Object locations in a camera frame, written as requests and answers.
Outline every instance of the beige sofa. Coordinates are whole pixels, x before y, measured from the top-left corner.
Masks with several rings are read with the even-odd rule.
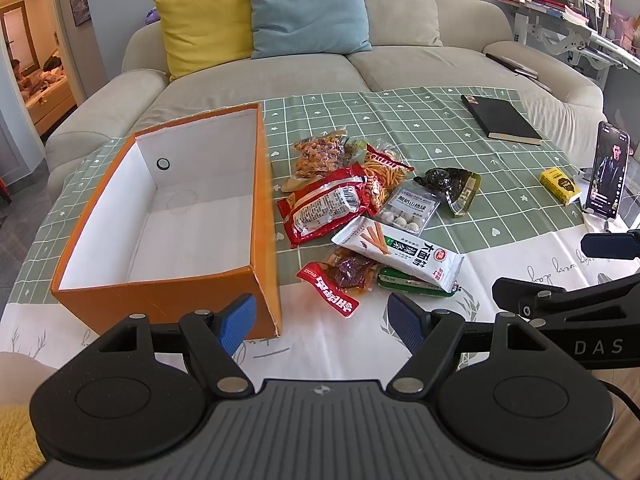
[[[137,31],[122,74],[91,96],[46,145],[49,190],[109,138],[223,106],[335,91],[383,91],[418,86],[489,86],[516,89],[533,125],[578,166],[593,160],[602,92],[562,62],[511,41],[502,11],[477,0],[436,0],[443,46],[374,46],[351,56],[305,54],[243,59],[202,70],[171,84],[159,23]],[[540,73],[549,94],[484,56],[501,54]]]

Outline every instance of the doorway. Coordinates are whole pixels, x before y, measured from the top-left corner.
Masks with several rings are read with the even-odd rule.
[[[76,109],[50,0],[0,0],[0,25],[15,83],[43,142]]]

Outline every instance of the barcode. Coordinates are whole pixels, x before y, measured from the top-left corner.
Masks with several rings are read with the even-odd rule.
[[[350,209],[356,211],[360,207],[360,199],[358,197],[356,189],[353,186],[343,187],[342,196],[346,200],[347,205]]]

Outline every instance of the window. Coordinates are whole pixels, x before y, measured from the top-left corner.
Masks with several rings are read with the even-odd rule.
[[[0,23],[9,58],[20,60],[22,75],[29,75],[39,69],[24,1],[0,9]]]

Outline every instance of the beige pillow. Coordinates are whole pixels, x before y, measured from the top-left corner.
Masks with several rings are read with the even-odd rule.
[[[436,0],[364,0],[373,46],[442,46]]]

